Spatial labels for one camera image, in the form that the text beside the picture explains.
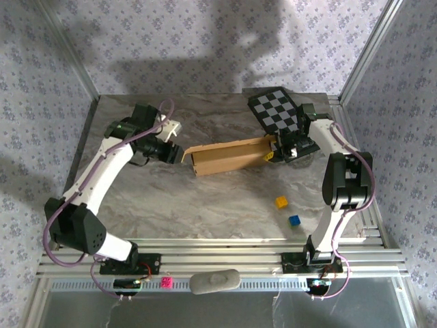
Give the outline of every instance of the brown cardboard box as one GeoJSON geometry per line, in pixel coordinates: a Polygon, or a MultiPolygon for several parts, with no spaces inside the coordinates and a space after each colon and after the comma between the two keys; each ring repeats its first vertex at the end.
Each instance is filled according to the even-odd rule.
{"type": "Polygon", "coordinates": [[[274,141],[274,136],[267,135],[255,139],[190,147],[185,150],[182,161],[187,154],[191,155],[196,176],[264,165],[267,162],[263,157],[272,151],[271,141],[274,141]]]}

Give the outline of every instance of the gray marble surface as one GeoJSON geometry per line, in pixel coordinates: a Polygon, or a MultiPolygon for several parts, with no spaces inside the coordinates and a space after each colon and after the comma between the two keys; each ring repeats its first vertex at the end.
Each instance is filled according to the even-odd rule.
{"type": "MultiPolygon", "coordinates": [[[[185,149],[201,144],[261,137],[264,131],[246,105],[247,94],[170,95],[174,120],[182,123],[173,141],[185,149]]],[[[106,127],[132,113],[136,102],[158,106],[165,95],[102,96],[85,144],[79,174],[94,157],[106,127]]],[[[330,111],[325,94],[293,95],[330,111]]],[[[126,165],[109,189],[98,217],[122,238],[296,238],[315,229],[324,206],[321,194],[327,158],[320,152],[290,164],[196,177],[191,160],[169,165],[151,160],[145,167],[126,165]],[[276,197],[289,206],[277,210],[276,197]],[[299,215],[291,228],[288,217],[299,215]]],[[[357,236],[356,217],[343,236],[357,236]]]]}

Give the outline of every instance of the floral wallpaper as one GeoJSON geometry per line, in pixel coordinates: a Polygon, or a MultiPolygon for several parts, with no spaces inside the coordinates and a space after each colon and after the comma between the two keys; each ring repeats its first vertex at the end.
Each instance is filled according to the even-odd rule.
{"type": "Polygon", "coordinates": [[[437,327],[437,3],[405,0],[347,104],[373,153],[378,203],[437,327]]]}
{"type": "Polygon", "coordinates": [[[91,100],[32,1],[0,3],[0,327],[15,327],[91,100]]]}
{"type": "Polygon", "coordinates": [[[339,94],[385,3],[51,0],[101,94],[339,94]]]}

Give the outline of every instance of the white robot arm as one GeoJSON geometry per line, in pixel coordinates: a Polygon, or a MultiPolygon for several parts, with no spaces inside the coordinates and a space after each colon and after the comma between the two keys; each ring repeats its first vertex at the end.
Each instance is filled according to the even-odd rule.
{"type": "Polygon", "coordinates": [[[341,236],[354,210],[362,208],[371,199],[372,181],[369,173],[372,157],[351,146],[335,128],[330,116],[315,113],[312,104],[297,108],[297,118],[297,131],[279,131],[275,142],[277,149],[271,161],[290,162],[320,149],[328,157],[322,185],[326,206],[319,225],[308,238],[303,255],[288,254],[285,257],[299,262],[304,256],[307,266],[331,264],[338,247],[334,239],[341,236]]]}
{"type": "Polygon", "coordinates": [[[165,163],[174,164],[182,160],[181,147],[169,141],[170,136],[177,135],[181,124],[166,121],[164,115],[160,116],[164,124],[157,133],[146,133],[132,142],[123,142],[153,128],[157,114],[158,110],[151,106],[136,105],[132,117],[108,127],[97,154],[81,177],[60,200],[51,198],[44,207],[49,221],[55,213],[57,216],[48,227],[52,240],[84,254],[136,265],[136,245],[109,234],[97,219],[97,214],[115,177],[136,152],[165,163]]]}

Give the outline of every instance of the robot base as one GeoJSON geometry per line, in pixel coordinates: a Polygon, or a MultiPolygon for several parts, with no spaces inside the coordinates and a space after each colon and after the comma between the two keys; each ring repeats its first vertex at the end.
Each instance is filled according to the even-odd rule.
{"type": "Polygon", "coordinates": [[[282,253],[282,272],[287,273],[342,273],[343,266],[338,257],[334,261],[311,263],[307,252],[282,253]]]}
{"type": "Polygon", "coordinates": [[[158,275],[161,266],[161,254],[138,254],[136,265],[108,259],[100,266],[101,275],[158,275]]]}

